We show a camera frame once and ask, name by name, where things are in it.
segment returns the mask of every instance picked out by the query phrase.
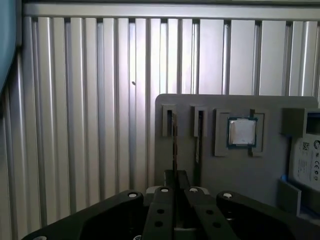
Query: screw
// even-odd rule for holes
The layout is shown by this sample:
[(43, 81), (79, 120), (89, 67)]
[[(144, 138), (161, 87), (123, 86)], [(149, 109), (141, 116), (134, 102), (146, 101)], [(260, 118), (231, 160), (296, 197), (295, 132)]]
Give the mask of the screw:
[(232, 198), (232, 194), (230, 194), (230, 193), (228, 193), (228, 192), (224, 193), (223, 196), (224, 196), (225, 198), (227, 198), (227, 199)]
[(45, 237), (45, 236), (37, 236), (33, 240), (47, 240), (47, 237)]
[(135, 194), (134, 192), (133, 193), (130, 193), (129, 195), (129, 198), (135, 198), (137, 196), (137, 194)]

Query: blue component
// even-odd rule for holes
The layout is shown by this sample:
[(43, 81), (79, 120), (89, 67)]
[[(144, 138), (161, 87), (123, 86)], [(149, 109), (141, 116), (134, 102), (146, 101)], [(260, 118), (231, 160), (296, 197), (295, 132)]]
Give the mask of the blue component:
[(237, 145), (237, 144), (229, 144), (229, 133), (230, 133), (230, 121), (237, 120), (237, 119), (248, 119), (251, 121), (255, 121), (255, 127), (257, 128), (257, 121), (258, 118), (256, 117), (228, 117), (227, 119), (227, 127), (226, 127), (226, 146), (228, 149), (249, 149), (255, 148), (257, 145), (257, 132), (254, 132), (254, 144), (248, 145)]
[(16, 50), (16, 0), (0, 0), (0, 92)]
[(320, 113), (319, 112), (309, 112), (307, 117), (308, 118), (320, 118)]

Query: small hole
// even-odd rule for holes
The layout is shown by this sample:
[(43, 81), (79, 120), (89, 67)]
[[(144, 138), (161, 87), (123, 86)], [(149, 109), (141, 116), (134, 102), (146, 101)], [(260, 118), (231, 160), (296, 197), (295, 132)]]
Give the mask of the small hole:
[(213, 226), (217, 229), (221, 228), (221, 224), (219, 222), (214, 222)]
[(162, 221), (156, 221), (154, 225), (159, 228), (159, 227), (162, 227), (164, 224)]

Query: gray holder bracket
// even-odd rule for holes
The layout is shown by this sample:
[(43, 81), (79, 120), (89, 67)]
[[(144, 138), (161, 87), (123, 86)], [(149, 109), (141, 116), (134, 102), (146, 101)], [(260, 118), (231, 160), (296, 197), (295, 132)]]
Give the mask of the gray holder bracket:
[(173, 135), (171, 117), (172, 114), (176, 114), (176, 105), (163, 105), (162, 106), (162, 136), (168, 137)]
[(266, 151), (267, 144), (267, 126), (268, 126), (268, 110), (250, 109), (250, 115), (257, 118), (256, 121), (256, 146), (250, 148), (250, 155), (253, 157), (262, 157)]
[[(200, 184), (197, 186), (208, 189), (213, 196), (230, 190), (277, 206), (278, 181), (286, 174), (289, 148), (288, 139), (281, 134), (282, 109), (317, 107), (314, 97), (305, 96), (159, 95), (155, 101), (154, 182), (162, 185), (164, 171), (172, 168), (173, 140), (168, 137), (168, 131), (165, 131), (168, 125), (164, 126), (164, 123), (168, 120), (168, 111), (175, 111), (178, 170), (185, 170), (190, 184), (195, 185), (197, 111), (204, 110)], [(258, 132), (263, 131), (263, 135), (256, 140), (252, 154), (248, 154), (249, 148), (228, 150), (226, 136), (219, 137), (224, 140), (216, 139), (217, 132), (226, 134), (222, 124), (227, 124), (221, 120), (217, 127), (217, 114), (225, 120), (228, 115), (258, 118), (256, 128)]]
[(214, 140), (214, 155), (216, 157), (225, 157), (228, 155), (227, 148), (227, 124), (230, 117), (229, 109), (213, 110), (215, 116), (215, 140)]

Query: metal panel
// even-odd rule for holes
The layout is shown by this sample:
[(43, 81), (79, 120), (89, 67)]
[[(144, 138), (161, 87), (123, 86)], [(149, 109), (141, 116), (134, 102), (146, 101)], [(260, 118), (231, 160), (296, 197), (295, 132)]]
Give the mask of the metal panel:
[(12, 239), (9, 168), (6, 150), (6, 120), (0, 119), (0, 240)]
[(116, 79), (115, 79), (115, 20), (103, 19), (104, 48), (104, 120), (105, 120), (105, 164), (104, 198), (117, 192), (117, 125), (116, 125)]
[(200, 20), (199, 94), (222, 93), (223, 37), (223, 20)]
[(161, 22), (160, 29), (160, 94), (168, 93), (168, 23)]
[(289, 96), (299, 95), (303, 25), (301, 21), (294, 21), (292, 25)]
[(65, 20), (53, 19), (58, 218), (70, 214)]
[(134, 166), (134, 189), (144, 192), (147, 184), (147, 21), (135, 21), (135, 117), (136, 159)]
[(85, 20), (87, 171), (89, 205), (99, 202), (99, 143), (98, 143), (98, 82), (97, 82), (97, 20)]
[(118, 191), (129, 189), (129, 19), (118, 19)]
[(17, 58), (2, 100), (6, 240), (153, 186), (160, 93), (319, 97), (320, 8), (27, 3), (24, 14), (24, 79)]
[(30, 187), (29, 208), (30, 211), (30, 230), (35, 231), (40, 228), (40, 189), (39, 189), (39, 170), (38, 170), (38, 146), (37, 146), (37, 122), (36, 122), (36, 100), (34, 84), (34, 37), (32, 33), (32, 19), (26, 17), (23, 23), (23, 39), (25, 47), (23, 51), (23, 95), (25, 111), (25, 136), (26, 139), (26, 158), (28, 162), (27, 177)]
[(16, 56), (13, 69), (15, 72), (10, 76), (13, 81), (5, 93), (6, 107), (5, 118), (7, 119), (6, 129), (8, 131), (7, 153), (9, 156), (12, 184), (12, 199), (14, 216), (14, 238), (21, 239), (30, 232), (30, 211), (29, 191), (31, 187), (27, 178), (26, 159), (26, 126), (24, 109), (24, 86), (22, 76), (21, 55)]
[(313, 95), (317, 26), (315, 21), (303, 23), (299, 96)]
[(69, 94), (72, 97), (73, 173), (75, 178), (75, 207), (80, 211), (88, 206), (87, 134), (85, 106), (84, 21), (71, 18), (71, 69)]
[(251, 95), (255, 21), (231, 21), (229, 94)]
[(178, 89), (178, 19), (168, 19), (167, 31), (167, 93), (177, 94)]
[(158, 18), (150, 20), (150, 92), (149, 92), (149, 129), (148, 129), (148, 187), (155, 182), (155, 105), (156, 98), (160, 93), (160, 70), (161, 70), (161, 20)]
[(54, 66), (52, 20), (40, 17), (39, 25), (39, 62), (40, 62), (40, 112), (42, 124), (42, 147), (45, 176), (45, 199), (47, 223), (54, 223), (58, 217), (57, 196), (57, 136), (55, 131)]
[(282, 95), (285, 38), (285, 21), (262, 22), (260, 95)]

